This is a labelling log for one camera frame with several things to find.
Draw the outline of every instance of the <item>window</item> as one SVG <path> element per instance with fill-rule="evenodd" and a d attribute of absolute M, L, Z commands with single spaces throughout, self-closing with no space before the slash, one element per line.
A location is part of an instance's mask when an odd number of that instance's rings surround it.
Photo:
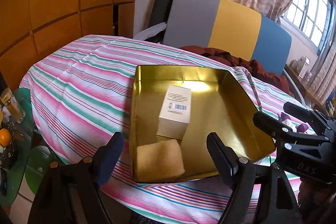
<path fill-rule="evenodd" d="M 293 0 L 283 17 L 322 49 L 330 25 L 332 0 Z"/>

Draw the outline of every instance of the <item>barcode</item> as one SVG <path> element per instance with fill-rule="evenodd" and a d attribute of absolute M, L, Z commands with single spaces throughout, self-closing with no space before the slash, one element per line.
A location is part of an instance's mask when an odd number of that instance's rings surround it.
<path fill-rule="evenodd" d="M 186 105 L 173 104 L 173 109 L 178 109 L 178 110 L 186 111 L 187 110 L 187 106 Z"/>

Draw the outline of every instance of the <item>sponge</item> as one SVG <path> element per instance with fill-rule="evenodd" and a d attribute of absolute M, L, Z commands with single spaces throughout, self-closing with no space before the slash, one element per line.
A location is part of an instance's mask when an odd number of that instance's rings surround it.
<path fill-rule="evenodd" d="M 175 139 L 137 147 L 135 177 L 138 182 L 174 182 L 184 173 L 182 152 Z"/>

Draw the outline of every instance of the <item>wooden wall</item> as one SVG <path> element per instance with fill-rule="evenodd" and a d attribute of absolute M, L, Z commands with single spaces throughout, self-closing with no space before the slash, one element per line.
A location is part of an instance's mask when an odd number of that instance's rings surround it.
<path fill-rule="evenodd" d="M 34 63 L 87 34 L 132 37 L 135 0 L 0 0 L 0 71 L 11 89 Z"/>

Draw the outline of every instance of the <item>orange fruit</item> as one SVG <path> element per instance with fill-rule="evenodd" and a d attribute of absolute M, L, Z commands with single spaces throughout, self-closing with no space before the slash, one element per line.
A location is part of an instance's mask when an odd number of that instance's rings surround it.
<path fill-rule="evenodd" d="M 12 135 L 11 133 L 3 128 L 0 130 L 0 144 L 3 146 L 3 147 L 7 147 L 12 141 Z"/>

